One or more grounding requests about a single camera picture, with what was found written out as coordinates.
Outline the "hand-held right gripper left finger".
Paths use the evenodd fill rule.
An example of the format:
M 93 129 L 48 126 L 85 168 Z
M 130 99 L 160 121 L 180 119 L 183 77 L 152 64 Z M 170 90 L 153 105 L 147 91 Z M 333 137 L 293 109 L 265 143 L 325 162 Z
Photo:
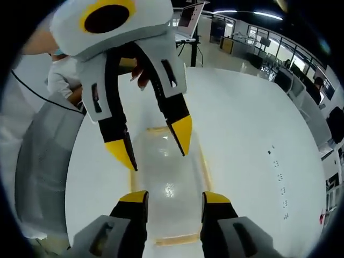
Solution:
M 70 257 L 142 257 L 148 196 L 146 190 L 122 196 L 108 216 L 99 216 L 75 235 Z

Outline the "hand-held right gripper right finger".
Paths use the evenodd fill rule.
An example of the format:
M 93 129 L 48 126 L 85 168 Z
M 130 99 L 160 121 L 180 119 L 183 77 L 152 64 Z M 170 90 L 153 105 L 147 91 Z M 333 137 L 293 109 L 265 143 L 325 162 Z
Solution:
M 272 237 L 247 217 L 236 213 L 231 201 L 205 191 L 200 240 L 205 257 L 274 257 Z

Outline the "person's left hand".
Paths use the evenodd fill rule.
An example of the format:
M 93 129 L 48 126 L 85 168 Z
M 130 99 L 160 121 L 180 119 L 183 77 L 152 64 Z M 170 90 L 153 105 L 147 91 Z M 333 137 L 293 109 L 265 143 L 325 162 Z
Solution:
M 121 58 L 119 68 L 122 73 L 130 73 L 131 81 L 137 80 L 137 85 L 141 91 L 144 91 L 150 81 L 149 72 L 144 69 L 138 58 Z

